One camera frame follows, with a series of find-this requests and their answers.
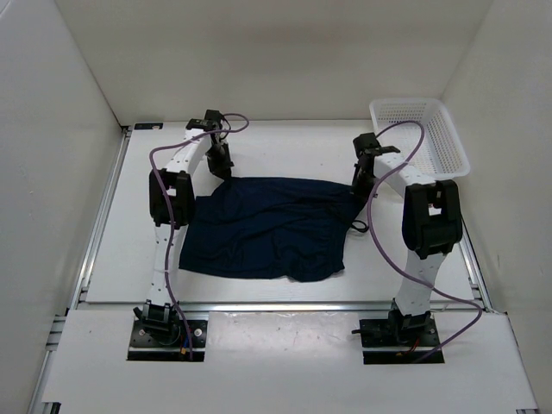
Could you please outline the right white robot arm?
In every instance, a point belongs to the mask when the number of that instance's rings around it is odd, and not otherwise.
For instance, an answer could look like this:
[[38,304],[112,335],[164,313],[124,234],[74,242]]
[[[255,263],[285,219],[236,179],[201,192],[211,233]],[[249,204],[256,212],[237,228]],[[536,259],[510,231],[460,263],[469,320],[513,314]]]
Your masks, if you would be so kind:
[[404,280],[392,302],[387,334],[405,345],[429,318],[439,268],[462,238],[458,186],[421,172],[396,147],[380,145],[374,133],[357,136],[353,144],[357,163],[351,190],[367,202],[367,213],[379,185],[389,185],[403,199],[401,232],[408,254],[399,270]]

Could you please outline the navy blue shorts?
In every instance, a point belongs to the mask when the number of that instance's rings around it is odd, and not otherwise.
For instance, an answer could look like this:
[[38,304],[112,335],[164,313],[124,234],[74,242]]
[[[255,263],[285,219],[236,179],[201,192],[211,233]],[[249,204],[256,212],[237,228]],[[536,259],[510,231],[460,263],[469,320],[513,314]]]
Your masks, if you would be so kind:
[[196,200],[179,268],[228,279],[325,280],[344,268],[347,233],[367,232],[349,186],[314,179],[232,178]]

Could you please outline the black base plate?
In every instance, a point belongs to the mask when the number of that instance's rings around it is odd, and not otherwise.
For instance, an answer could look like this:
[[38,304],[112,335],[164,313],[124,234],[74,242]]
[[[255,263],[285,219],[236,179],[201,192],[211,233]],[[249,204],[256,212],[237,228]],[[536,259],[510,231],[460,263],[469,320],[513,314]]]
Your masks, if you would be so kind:
[[434,319],[411,333],[395,334],[387,319],[361,319],[351,334],[361,339],[364,365],[408,365],[422,359],[422,364],[443,364],[441,350],[425,355],[441,344]]
[[185,329],[178,326],[169,336],[155,335],[147,331],[141,321],[134,320],[130,334],[128,361],[158,362],[203,362],[208,336],[208,321],[192,319],[188,321],[191,329],[192,354]]

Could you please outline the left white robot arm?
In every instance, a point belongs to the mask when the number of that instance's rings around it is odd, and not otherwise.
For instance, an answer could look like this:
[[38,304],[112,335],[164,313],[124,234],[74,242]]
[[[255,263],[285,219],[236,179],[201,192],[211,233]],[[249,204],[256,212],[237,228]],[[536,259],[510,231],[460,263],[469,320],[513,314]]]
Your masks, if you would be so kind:
[[172,290],[177,275],[178,255],[185,233],[195,215],[192,176],[201,160],[219,179],[229,179],[234,166],[227,136],[232,128],[227,116],[206,110],[192,118],[180,143],[153,148],[149,155],[149,215],[154,223],[154,274],[147,298],[135,316],[143,329],[162,345],[175,343],[180,336],[182,310]]

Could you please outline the white plastic mesh basket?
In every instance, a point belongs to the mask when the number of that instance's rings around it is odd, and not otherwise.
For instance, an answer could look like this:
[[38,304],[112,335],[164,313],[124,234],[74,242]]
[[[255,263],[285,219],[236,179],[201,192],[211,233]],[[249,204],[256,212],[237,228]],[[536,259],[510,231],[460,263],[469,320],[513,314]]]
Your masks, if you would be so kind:
[[445,105],[434,98],[375,99],[369,104],[373,131],[392,125],[379,141],[397,147],[404,156],[416,154],[411,164],[431,177],[457,179],[470,173],[461,140]]

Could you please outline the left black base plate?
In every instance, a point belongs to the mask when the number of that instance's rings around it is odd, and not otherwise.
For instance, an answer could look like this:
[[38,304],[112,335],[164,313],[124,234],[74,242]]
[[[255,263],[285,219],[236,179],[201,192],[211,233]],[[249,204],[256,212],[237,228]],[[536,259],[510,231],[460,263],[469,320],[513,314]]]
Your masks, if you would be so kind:
[[128,361],[158,362],[203,362],[208,336],[208,321],[192,319],[188,321],[191,329],[192,354],[185,329],[178,326],[169,336],[155,335],[147,331],[141,321],[134,320],[130,334]]

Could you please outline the aluminium front rail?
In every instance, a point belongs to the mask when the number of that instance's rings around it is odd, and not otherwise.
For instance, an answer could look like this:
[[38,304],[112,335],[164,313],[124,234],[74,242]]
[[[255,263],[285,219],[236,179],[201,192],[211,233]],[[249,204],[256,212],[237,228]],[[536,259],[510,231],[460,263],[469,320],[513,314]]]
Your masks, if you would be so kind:
[[[130,311],[142,307],[143,303],[131,302],[88,302],[79,301],[77,310],[112,310]],[[391,309],[391,302],[185,302],[180,305],[186,312],[294,312],[294,311],[352,311],[352,312],[384,312]],[[431,303],[430,309],[443,311],[476,311],[468,304],[437,300]]]

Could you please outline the black label strip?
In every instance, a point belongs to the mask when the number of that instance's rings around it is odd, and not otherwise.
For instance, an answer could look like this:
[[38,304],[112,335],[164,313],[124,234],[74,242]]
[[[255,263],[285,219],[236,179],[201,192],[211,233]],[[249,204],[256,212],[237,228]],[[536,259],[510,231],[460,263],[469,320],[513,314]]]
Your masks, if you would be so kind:
[[163,125],[163,122],[138,122],[134,125],[134,130],[163,129]]

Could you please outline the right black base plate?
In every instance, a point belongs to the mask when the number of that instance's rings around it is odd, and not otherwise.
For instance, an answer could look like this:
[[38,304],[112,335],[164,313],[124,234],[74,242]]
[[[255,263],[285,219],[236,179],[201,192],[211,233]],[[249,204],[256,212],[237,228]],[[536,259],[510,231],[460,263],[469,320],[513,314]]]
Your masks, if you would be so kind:
[[425,355],[441,344],[434,319],[411,333],[395,334],[387,319],[361,319],[351,334],[361,339],[364,365],[408,365],[422,359],[422,364],[443,364],[441,350]]

